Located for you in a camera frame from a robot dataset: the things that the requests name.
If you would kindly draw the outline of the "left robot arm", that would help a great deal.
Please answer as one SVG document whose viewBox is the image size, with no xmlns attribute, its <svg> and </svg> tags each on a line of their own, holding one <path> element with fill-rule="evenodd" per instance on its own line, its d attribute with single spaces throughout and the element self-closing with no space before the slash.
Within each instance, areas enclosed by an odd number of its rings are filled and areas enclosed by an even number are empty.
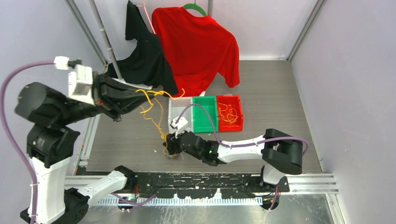
<svg viewBox="0 0 396 224">
<path fill-rule="evenodd" d="M 27 135 L 27 154 L 37 181 L 30 206 L 21 217 L 36 224 L 76 224 L 107 195 L 118 190 L 132 192 L 137 177 L 125 166 L 116 167 L 84 187 L 65 188 L 67 168 L 79 136 L 69 125 L 99 114 L 120 121 L 123 114 L 153 98 L 152 93 L 104 74 L 71 72 L 68 96 L 39 82 L 28 84 L 20 92 L 15 112 L 34 124 Z"/>
</svg>

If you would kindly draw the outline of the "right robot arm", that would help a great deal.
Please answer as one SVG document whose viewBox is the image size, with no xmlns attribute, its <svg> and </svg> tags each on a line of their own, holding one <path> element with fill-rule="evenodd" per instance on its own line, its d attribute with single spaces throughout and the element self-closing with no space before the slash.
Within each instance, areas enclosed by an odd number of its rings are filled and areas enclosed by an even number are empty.
<svg viewBox="0 0 396 224">
<path fill-rule="evenodd" d="M 165 151 L 169 155 L 185 152 L 209 166 L 239 160 L 263 160 L 259 185 L 272 191 L 285 175 L 303 172 L 304 139 L 292 137 L 270 128 L 264 135 L 240 141 L 204 140 L 188 131 L 166 136 Z"/>
</svg>

